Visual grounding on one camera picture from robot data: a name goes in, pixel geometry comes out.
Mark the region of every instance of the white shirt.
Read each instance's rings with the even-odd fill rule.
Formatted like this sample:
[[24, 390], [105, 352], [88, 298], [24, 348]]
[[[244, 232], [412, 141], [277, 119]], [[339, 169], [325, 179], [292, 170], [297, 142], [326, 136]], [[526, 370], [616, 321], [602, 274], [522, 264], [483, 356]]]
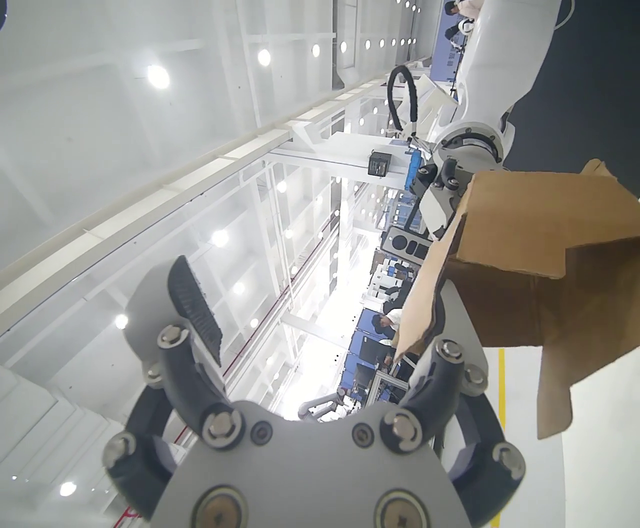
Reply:
[[484, 4], [484, 0], [460, 0], [458, 9], [463, 17], [471, 20], [477, 20], [480, 16], [480, 9]]
[[400, 329], [400, 317], [402, 316], [402, 308], [396, 308], [395, 310], [391, 310], [387, 317], [391, 319], [391, 328], [393, 328], [396, 332]]

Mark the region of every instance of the cardboard box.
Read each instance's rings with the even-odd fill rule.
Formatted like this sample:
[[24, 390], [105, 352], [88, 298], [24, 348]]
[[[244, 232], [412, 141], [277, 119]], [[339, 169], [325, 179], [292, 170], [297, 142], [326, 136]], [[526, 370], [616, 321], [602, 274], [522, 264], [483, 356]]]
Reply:
[[432, 339], [445, 278], [483, 346], [543, 346], [538, 438], [560, 433], [570, 387], [640, 345], [640, 204], [599, 160], [476, 174], [404, 304], [397, 359]]

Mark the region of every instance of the ceiling light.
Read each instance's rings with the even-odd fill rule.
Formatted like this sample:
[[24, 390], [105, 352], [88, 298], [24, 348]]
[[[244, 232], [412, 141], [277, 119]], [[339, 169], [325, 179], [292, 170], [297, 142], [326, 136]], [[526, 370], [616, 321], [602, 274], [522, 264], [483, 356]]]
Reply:
[[117, 315], [113, 321], [118, 330], [124, 330], [127, 328], [127, 323], [129, 322], [129, 318], [125, 314]]
[[215, 231], [214, 234], [211, 235], [211, 243], [219, 248], [226, 246], [227, 242], [229, 242], [229, 234], [224, 229]]
[[260, 53], [258, 53], [258, 62], [262, 66], [268, 66], [269, 64], [271, 64], [271, 53], [269, 53], [269, 50], [267, 49], [260, 50]]
[[169, 86], [169, 74], [162, 67], [157, 64], [153, 64], [147, 68], [147, 79], [154, 88], [163, 90]]
[[60, 495], [62, 495], [62, 497], [73, 495], [76, 488], [77, 486], [73, 482], [65, 482], [60, 486]]

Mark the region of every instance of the yellow floor line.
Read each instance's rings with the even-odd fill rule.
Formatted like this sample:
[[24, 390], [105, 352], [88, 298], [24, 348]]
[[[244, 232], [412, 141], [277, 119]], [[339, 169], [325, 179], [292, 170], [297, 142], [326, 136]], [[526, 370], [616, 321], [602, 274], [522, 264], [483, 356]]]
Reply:
[[[504, 348], [498, 350], [498, 419], [504, 431], [507, 426], [506, 390], [504, 388]], [[491, 528], [500, 528], [500, 514], [491, 520]]]

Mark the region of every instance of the black cable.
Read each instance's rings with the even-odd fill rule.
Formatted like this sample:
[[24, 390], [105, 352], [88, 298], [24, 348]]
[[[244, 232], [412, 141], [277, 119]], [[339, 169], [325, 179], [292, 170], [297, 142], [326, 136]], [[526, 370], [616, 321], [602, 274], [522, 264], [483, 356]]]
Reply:
[[400, 124], [400, 119], [398, 119], [396, 105], [394, 104], [394, 83], [396, 82], [396, 77], [398, 74], [404, 75], [406, 84], [409, 86], [409, 118], [411, 120], [411, 123], [418, 122], [418, 93], [415, 89], [415, 82], [413, 82], [413, 76], [411, 75], [409, 68], [407, 68], [404, 64], [400, 64], [399, 66], [396, 66], [393, 70], [391, 70], [391, 74], [389, 75], [389, 80], [387, 83], [387, 102], [389, 104], [389, 113], [391, 114], [391, 119], [393, 119], [396, 129], [402, 132], [403, 128]]

